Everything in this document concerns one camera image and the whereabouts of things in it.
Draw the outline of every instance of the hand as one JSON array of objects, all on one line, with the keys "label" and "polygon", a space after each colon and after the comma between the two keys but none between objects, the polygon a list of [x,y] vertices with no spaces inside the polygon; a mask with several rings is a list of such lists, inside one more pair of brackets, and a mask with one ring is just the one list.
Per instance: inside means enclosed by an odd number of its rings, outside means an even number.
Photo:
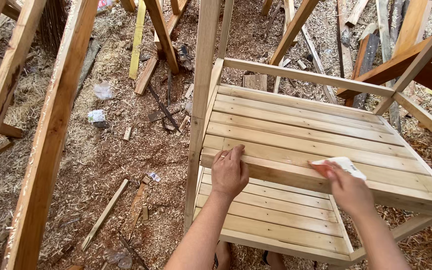
[{"label": "hand", "polygon": [[248,165],[241,161],[244,145],[238,144],[229,151],[216,154],[211,168],[211,193],[233,200],[249,182]]},{"label": "hand", "polygon": [[352,218],[375,213],[375,200],[363,179],[352,176],[336,162],[325,161],[332,170],[327,171],[336,203]]}]

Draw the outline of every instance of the foot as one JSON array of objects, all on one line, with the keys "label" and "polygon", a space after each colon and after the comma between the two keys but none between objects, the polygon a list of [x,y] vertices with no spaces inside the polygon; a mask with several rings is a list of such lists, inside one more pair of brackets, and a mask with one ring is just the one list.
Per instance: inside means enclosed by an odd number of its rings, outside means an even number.
[{"label": "foot", "polygon": [[219,243],[216,246],[216,257],[218,262],[217,270],[230,270],[231,267],[230,243],[219,241]]},{"label": "foot", "polygon": [[268,251],[266,261],[271,266],[271,270],[287,270],[284,265],[283,255],[279,253]]}]

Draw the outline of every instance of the forearm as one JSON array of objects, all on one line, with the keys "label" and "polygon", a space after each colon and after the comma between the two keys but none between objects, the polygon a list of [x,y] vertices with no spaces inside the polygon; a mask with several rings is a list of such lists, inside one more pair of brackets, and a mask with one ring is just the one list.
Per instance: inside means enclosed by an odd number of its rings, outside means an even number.
[{"label": "forearm", "polygon": [[219,235],[231,199],[211,193],[208,200],[167,262],[167,270],[211,269]]},{"label": "forearm", "polygon": [[394,241],[393,234],[376,210],[353,218],[372,270],[411,269]]}]

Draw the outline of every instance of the sawdust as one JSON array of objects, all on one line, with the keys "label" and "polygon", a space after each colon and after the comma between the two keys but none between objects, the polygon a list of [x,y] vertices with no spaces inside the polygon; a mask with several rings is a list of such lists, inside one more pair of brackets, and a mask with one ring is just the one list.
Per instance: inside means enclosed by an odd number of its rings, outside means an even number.
[{"label": "sawdust", "polygon": [[[301,0],[295,1],[296,8]],[[266,38],[261,37],[269,17],[260,16],[263,1],[248,4],[247,0],[236,0],[233,9],[227,57],[267,63],[282,36],[284,11],[277,14]],[[277,5],[275,0],[270,14]],[[356,0],[347,1],[351,11]],[[185,13],[171,34],[173,45],[187,44],[194,56],[199,13],[199,1],[190,1]],[[171,4],[166,1],[164,8],[166,21],[171,16]],[[326,74],[340,76],[338,44],[336,38],[336,2],[326,0],[318,3],[310,15],[306,27],[315,43]],[[370,0],[364,9],[361,20],[376,22],[375,1]],[[125,49],[132,43],[136,13],[127,13],[117,4],[109,12],[96,17],[93,37],[101,44],[94,67],[80,95],[75,100],[71,115],[65,149],[60,171],[54,188],[51,208],[46,223],[38,269],[63,270],[68,266],[84,265],[86,269],[100,269],[106,260],[108,249],[126,252],[118,240],[123,224],[129,218],[129,210],[136,195],[142,175],[155,172],[161,181],[151,182],[146,204],[149,219],[139,220],[129,244],[135,248],[151,269],[162,269],[183,237],[184,194],[189,148],[189,127],[182,137],[168,134],[158,125],[161,121],[149,122],[147,115],[159,110],[153,96],[137,96],[133,92],[136,80],[128,78],[131,52]],[[15,22],[9,20],[0,28],[4,39],[0,42],[0,57],[3,57],[11,29]],[[350,28],[350,41],[353,49],[351,56],[356,58],[361,32],[365,25],[357,24]],[[424,37],[432,34],[432,11]],[[154,49],[152,23],[146,13],[141,44],[141,55],[150,55]],[[31,52],[37,56],[28,61],[18,87],[15,91],[15,104],[10,106],[5,123],[21,128],[23,138],[0,154],[0,234],[11,225],[12,213],[19,196],[21,180],[24,176],[27,157],[32,146],[35,129],[40,116],[45,92],[52,72],[53,61],[43,57],[38,46]],[[298,34],[298,42],[286,57],[291,58],[289,68],[300,69],[297,60],[302,60],[307,71],[315,72],[313,63],[307,59],[308,50],[304,38]],[[382,63],[379,51],[375,66]],[[138,74],[141,75],[145,61],[140,62]],[[244,70],[223,70],[222,82],[241,85]],[[151,84],[165,103],[167,83],[159,83],[168,74],[168,65],[160,60]],[[191,71],[181,71],[174,75],[171,90],[170,111],[184,107],[188,100],[184,94],[193,81]],[[112,85],[114,99],[100,101],[93,94],[93,85],[107,80]],[[294,88],[286,78],[282,78],[279,93],[298,94],[302,98],[327,101],[321,85],[295,81]],[[268,76],[268,89],[273,89],[274,77]],[[422,98],[422,107],[432,114],[432,95],[424,87],[416,84],[415,94]],[[374,108],[377,98],[371,96],[366,109]],[[98,129],[87,122],[87,113],[103,109],[107,116],[108,127]],[[174,115],[178,123],[184,112]],[[417,120],[410,117],[402,119],[403,137],[423,159],[432,167],[432,134],[417,127]],[[133,128],[129,142],[123,140],[128,126]],[[83,252],[81,244],[91,227],[103,212],[107,203],[124,178],[129,179],[128,189],[121,196],[104,226],[101,227],[93,242]],[[411,212],[378,206],[378,212],[395,226],[412,216]],[[346,228],[354,247],[361,244],[350,220],[343,214]],[[0,263],[5,242],[0,242]],[[415,269],[432,269],[432,226],[399,243],[406,258]],[[261,264],[263,251],[242,245],[231,245],[232,269],[269,269]],[[326,264],[285,256],[288,269],[325,269]],[[367,269],[362,262],[352,269]]]}]

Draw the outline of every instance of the left hand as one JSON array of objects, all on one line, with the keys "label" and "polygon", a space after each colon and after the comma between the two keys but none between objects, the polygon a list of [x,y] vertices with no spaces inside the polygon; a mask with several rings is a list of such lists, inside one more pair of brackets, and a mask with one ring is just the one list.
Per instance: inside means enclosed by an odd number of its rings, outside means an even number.
[{"label": "left hand", "polygon": [[249,182],[248,165],[241,161],[244,145],[238,144],[229,151],[220,151],[213,160],[211,168],[211,193],[225,196],[231,201]]}]

